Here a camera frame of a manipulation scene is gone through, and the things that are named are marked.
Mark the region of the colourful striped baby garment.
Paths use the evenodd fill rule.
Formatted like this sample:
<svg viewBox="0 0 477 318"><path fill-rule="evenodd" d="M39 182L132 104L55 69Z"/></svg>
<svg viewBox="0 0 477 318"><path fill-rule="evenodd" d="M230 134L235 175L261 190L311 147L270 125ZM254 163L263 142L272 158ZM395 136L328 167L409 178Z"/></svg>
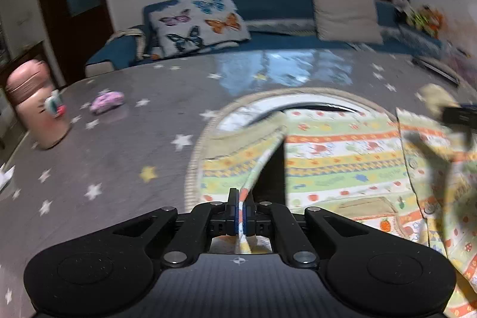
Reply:
<svg viewBox="0 0 477 318"><path fill-rule="evenodd" d="M285 202L318 206L426 245L449 259L458 282L448 317L476 315L476 142L409 111L312 110L274 114L205 145L199 198L257 187L272 153L285 152Z"/></svg>

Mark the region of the black remote control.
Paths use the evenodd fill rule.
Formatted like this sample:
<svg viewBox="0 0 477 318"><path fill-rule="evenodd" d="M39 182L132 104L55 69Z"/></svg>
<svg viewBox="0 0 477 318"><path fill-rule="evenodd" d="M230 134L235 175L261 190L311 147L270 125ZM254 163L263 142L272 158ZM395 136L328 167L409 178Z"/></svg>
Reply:
<svg viewBox="0 0 477 318"><path fill-rule="evenodd" d="M431 73L435 73L440 78L446 80L447 82L453 84L454 86L460 86L460 81L456 76L452 75L448 71L445 71L443 68L439 67L438 65L434 65L428 59L425 59L423 57L414 56L411 59L411 63L413 65L416 65L418 67L426 69L426 70L430 71Z"/></svg>

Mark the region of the grey star tablecloth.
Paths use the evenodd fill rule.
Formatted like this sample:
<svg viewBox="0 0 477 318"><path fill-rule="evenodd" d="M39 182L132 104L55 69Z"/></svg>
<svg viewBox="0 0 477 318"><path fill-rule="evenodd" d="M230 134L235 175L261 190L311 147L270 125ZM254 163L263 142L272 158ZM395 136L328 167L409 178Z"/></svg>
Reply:
<svg viewBox="0 0 477 318"><path fill-rule="evenodd" d="M1 315L33 316L23 273L42 249L162 205L184 210L201 133L238 103L324 92L422 114L417 93L429 83L461 103L476 100L467 82L452 86L408 55L352 49L225 52L72 84L62 93L74 121L67 136L46 151L26 136L10 159L13 182L1 192ZM93 100L111 91L122 92L124 104L92 114Z"/></svg>

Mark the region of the black induction hotpot cooker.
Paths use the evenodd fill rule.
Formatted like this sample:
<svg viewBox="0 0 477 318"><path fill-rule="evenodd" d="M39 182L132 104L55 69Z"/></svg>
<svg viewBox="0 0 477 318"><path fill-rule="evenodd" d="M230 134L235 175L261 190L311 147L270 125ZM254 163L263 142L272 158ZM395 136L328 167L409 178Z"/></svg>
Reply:
<svg viewBox="0 0 477 318"><path fill-rule="evenodd" d="M377 104L354 96L344 96L335 93L285 93L258 98L249 103L238 103L222 119L215 129L222 132L232 132L250 127L267 119L276 112L290 110L330 111L338 113L369 114L384 113L385 109Z"/></svg>

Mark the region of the orange green plush toys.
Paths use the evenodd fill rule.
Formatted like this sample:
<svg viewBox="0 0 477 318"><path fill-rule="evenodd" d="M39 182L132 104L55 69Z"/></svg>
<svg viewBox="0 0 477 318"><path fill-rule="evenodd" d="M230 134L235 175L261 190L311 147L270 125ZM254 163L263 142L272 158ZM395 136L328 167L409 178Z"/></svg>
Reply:
<svg viewBox="0 0 477 318"><path fill-rule="evenodd" d="M439 32L444 24L444 15L429 5L422 5L417 10L412 10L407 17L407 24L418 32L434 38L439 38Z"/></svg>

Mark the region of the black white panda plush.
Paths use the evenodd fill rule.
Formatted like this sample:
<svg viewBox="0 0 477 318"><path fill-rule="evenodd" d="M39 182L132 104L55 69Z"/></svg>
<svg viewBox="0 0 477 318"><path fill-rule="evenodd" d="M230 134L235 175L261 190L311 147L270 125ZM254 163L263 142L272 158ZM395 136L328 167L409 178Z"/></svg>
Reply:
<svg viewBox="0 0 477 318"><path fill-rule="evenodd" d="M411 14L410 0L392 0L394 5L394 21L396 24L406 24Z"/></svg>

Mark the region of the pink hair scrunchie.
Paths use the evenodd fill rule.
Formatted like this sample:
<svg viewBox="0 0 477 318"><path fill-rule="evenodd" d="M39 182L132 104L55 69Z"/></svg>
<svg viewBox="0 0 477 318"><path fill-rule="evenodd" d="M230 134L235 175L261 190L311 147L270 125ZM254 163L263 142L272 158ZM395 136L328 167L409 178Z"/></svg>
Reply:
<svg viewBox="0 0 477 318"><path fill-rule="evenodd" d="M125 95L122 92L107 92L93 100L90 106L90 112L99 115L123 105L124 101Z"/></svg>

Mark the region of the beige plain cushion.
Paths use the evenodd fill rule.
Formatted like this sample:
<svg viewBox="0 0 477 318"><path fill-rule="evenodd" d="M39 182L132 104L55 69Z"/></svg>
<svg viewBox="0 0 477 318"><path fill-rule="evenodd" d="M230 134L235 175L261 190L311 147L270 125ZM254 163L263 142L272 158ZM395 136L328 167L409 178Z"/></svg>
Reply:
<svg viewBox="0 0 477 318"><path fill-rule="evenodd" d="M313 0L322 41L383 44L375 0Z"/></svg>

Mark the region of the blue bench sofa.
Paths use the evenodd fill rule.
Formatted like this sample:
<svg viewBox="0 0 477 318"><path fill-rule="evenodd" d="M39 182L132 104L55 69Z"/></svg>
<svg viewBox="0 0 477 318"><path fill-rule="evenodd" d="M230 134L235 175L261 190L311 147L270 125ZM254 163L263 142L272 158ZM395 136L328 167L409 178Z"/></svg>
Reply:
<svg viewBox="0 0 477 318"><path fill-rule="evenodd" d="M141 25L118 33L100 51L86 62L89 77L135 65L152 62L159 55L155 33L149 22L149 13L177 3L178 0L162 1L143 8ZM233 0L238 13L247 25L251 39L236 46L229 45L221 52L256 51L266 49L349 49L345 42L322 41L315 29L313 0ZM394 21L394 5L376 0L378 25L383 44L370 44L376 52L430 56L442 56L443 43L422 32Z"/></svg>

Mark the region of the butterfly print cushion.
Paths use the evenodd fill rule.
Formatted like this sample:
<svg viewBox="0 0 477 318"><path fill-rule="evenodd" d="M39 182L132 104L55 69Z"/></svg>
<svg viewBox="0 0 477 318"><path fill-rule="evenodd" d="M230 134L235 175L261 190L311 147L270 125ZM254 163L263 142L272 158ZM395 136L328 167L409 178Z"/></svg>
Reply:
<svg viewBox="0 0 477 318"><path fill-rule="evenodd" d="M233 0L178 0L149 13L162 57L177 57L251 39Z"/></svg>

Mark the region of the pink cartoon water bottle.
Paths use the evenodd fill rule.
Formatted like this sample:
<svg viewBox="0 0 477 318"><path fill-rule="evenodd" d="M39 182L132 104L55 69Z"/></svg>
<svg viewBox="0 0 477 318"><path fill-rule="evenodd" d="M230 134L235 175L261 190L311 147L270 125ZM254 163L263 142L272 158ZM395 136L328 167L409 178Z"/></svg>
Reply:
<svg viewBox="0 0 477 318"><path fill-rule="evenodd" d="M30 60L7 78L6 92L18 117L40 148L57 145L68 133L66 104L43 61Z"/></svg>

